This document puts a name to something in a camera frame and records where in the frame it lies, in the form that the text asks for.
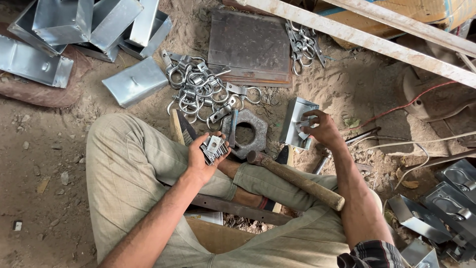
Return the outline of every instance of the trousers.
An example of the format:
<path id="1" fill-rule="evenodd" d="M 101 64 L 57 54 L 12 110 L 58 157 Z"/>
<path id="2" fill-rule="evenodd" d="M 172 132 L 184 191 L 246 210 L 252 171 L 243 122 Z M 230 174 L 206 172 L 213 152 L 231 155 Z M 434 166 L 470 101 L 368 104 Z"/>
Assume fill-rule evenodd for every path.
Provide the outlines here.
<path id="1" fill-rule="evenodd" d="M 96 120 L 87 139 L 86 174 L 98 263 L 166 193 L 161 182 L 172 186 L 187 162 L 186 146 L 138 118 L 107 114 Z M 334 175 L 295 171 L 337 187 Z M 218 255 L 200 245 L 182 217 L 154 267 L 328 268 L 349 252 L 338 213 L 266 168 L 243 163 L 234 178 L 217 170 L 199 193 L 231 200 L 237 186 L 304 214 Z"/>

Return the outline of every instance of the cardboard box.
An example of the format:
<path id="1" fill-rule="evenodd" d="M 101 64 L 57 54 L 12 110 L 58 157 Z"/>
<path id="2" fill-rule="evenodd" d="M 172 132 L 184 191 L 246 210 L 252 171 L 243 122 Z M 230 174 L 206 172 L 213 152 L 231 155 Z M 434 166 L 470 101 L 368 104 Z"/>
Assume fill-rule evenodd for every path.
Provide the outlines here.
<path id="1" fill-rule="evenodd" d="M 368 1 L 417 21 L 434 24 L 445 31 L 456 28 L 476 14 L 476 0 Z M 314 13 L 385 39 L 392 39 L 404 34 L 401 30 L 394 29 L 324 1 L 317 2 L 314 7 Z M 358 47 L 334 36 L 332 38 L 345 49 Z"/>

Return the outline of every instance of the dirt floor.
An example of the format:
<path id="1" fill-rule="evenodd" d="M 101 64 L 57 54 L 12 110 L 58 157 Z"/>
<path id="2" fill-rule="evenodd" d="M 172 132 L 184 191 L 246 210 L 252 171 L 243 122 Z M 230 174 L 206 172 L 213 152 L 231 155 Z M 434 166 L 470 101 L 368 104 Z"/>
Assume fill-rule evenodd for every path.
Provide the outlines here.
<path id="1" fill-rule="evenodd" d="M 220 5 L 217 0 L 160 1 L 159 9 L 170 15 L 173 29 L 158 51 L 166 49 L 206 58 L 209 11 Z M 1 21 L 11 22 L 19 11 L 21 9 L 0 1 Z M 272 156 L 276 156 L 282 147 L 278 138 L 287 104 L 296 96 L 318 103 L 342 130 L 346 129 L 344 118 L 364 121 L 374 115 L 369 98 L 373 72 L 389 65 L 392 60 L 367 50 L 345 51 L 327 35 L 321 35 L 319 42 L 324 54 L 338 61 L 328 60 L 325 69 L 316 62 L 306 68 L 301 77 L 294 77 L 292 88 L 263 88 L 267 101 L 259 105 L 245 104 L 268 123 L 267 146 Z M 167 86 L 125 110 L 117 105 L 101 83 L 101 80 L 138 62 L 124 51 L 119 55 L 115 63 L 90 59 L 93 70 L 80 82 L 84 93 L 70 108 L 39 107 L 0 96 L 0 267 L 96 266 L 83 157 L 87 131 L 98 117 L 106 113 L 129 113 L 170 135 L 165 107 L 176 93 L 174 89 Z M 161 62 L 158 52 L 154 58 Z M 206 130 L 202 123 L 193 126 L 198 132 Z M 362 131 L 372 127 L 374 125 L 370 124 Z M 355 135 L 345 131 L 342 134 L 344 137 Z M 375 144 L 366 141 L 357 148 Z M 395 194 L 415 199 L 437 182 L 430 170 L 422 169 L 408 178 L 416 178 L 420 182 L 418 188 L 412 190 L 400 186 L 392 192 L 397 168 L 419 163 L 424 158 L 390 157 L 379 150 L 363 151 L 355 158 L 359 163 L 375 167 L 374 172 L 363 172 L 363 176 L 382 201 Z M 319 159 L 320 153 L 313 144 L 309 151 L 295 153 L 295 167 L 311 172 Z M 61 175 L 64 179 L 66 172 L 68 183 L 64 185 Z M 335 174 L 332 161 L 327 163 L 322 173 Z M 15 220 L 23 221 L 19 232 L 12 230 Z M 253 232 L 270 228 L 261 223 L 252 225 L 253 221 L 234 221 L 233 227 Z"/>

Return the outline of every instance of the stack of metal plates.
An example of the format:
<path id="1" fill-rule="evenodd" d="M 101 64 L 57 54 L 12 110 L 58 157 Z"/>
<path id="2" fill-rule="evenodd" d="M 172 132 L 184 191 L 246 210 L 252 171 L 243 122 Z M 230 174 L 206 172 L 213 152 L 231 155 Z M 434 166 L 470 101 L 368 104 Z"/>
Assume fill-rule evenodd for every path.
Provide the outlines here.
<path id="1" fill-rule="evenodd" d="M 172 28 L 169 16 L 157 10 L 159 0 L 94 2 L 31 2 L 8 27 L 10 32 L 29 45 L 0 36 L 0 42 L 4 45 L 2 48 L 10 51 L 13 57 L 13 61 L 8 57 L 0 57 L 0 70 L 65 88 L 72 61 L 60 55 L 68 44 L 86 56 L 114 62 L 121 43 L 127 53 L 142 60 L 152 56 Z M 13 49 L 17 44 L 21 52 Z M 8 69 L 23 65 L 25 68 L 20 68 L 18 72 Z"/>
<path id="2" fill-rule="evenodd" d="M 212 13 L 208 67 L 229 66 L 220 78 L 235 84 L 291 87 L 290 44 L 285 21 L 235 11 Z"/>

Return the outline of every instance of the white metal beam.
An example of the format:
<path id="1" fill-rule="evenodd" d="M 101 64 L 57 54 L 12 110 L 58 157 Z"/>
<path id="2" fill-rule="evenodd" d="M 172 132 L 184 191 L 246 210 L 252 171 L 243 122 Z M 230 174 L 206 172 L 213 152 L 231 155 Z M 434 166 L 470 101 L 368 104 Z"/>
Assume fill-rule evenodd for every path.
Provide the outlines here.
<path id="1" fill-rule="evenodd" d="M 324 0 L 393 28 L 476 58 L 476 43 L 365 0 Z"/>
<path id="2" fill-rule="evenodd" d="M 476 73 L 432 58 L 428 55 L 419 53 L 370 33 L 354 29 L 340 22 L 319 16 L 299 7 L 286 4 L 280 0 L 241 0 L 240 4 L 250 5 L 276 16 L 295 21 L 316 29 L 317 31 L 330 34 L 364 48 L 476 88 Z"/>

